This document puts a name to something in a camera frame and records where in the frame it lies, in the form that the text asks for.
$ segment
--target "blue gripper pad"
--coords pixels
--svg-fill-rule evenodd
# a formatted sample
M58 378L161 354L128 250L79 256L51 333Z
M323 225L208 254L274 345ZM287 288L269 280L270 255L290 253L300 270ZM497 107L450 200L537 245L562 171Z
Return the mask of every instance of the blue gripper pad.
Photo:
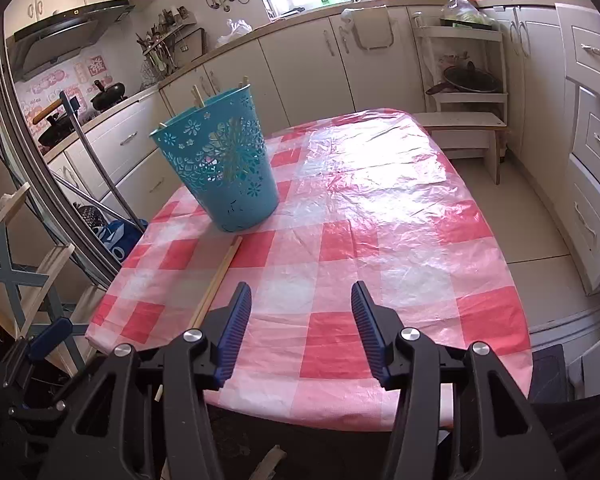
M74 331L74 325L65 317L59 317L38 334L29 345L29 359L42 361Z
M214 378L219 387L234 373L235 361L251 315L251 287L244 282L239 283L228 307L231 314L217 344L218 360Z
M391 378L388 366L394 360L394 341L403 329L402 322L395 310L374 303L365 282L351 287L351 310L371 374L386 388Z

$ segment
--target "red and white tablecloth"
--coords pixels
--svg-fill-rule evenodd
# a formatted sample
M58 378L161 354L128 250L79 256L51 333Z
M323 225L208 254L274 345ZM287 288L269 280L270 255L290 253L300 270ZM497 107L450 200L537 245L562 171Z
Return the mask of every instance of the red and white tablecloth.
M507 264L464 182L409 114L304 124L267 149L280 205L241 233L213 303L226 305L241 281L253 290L234 375L208 402L306 426L390 430L398 392L369 371L350 307L356 280L438 343L487 342L528 392L528 327ZM233 238L181 187L125 261L87 338L104 351L170 342ZM445 386L441 419L452 420Z

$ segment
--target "checkered tablecloth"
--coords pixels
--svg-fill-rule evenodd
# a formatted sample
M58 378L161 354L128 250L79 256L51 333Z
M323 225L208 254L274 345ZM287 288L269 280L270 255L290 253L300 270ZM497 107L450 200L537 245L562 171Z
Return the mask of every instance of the checkered tablecloth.
M525 314L480 210L410 115L373 110L267 141L280 205L244 240L213 307L238 282L253 310L233 377L208 402L336 430L390 430L398 392L371 376L350 307L364 280L378 304L436 342L482 340L527 393ZM234 238L181 187L150 223L97 309L87 338L110 351L167 344ZM452 420L443 387L441 419Z

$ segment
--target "floor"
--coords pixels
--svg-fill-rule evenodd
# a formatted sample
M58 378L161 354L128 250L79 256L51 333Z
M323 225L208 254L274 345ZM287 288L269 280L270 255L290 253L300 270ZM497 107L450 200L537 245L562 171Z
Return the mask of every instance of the floor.
M532 333L600 309L586 296L570 252L552 218L522 174L506 161L496 186L481 159L453 160L493 230L509 264ZM600 327L565 344L567 363L600 338Z

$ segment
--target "teal trash bin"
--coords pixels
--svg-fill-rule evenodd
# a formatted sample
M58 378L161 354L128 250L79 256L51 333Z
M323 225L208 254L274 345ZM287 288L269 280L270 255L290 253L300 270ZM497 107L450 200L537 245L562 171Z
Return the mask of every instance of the teal trash bin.
M212 221L228 232L248 229L278 206L250 86L190 108L151 134Z

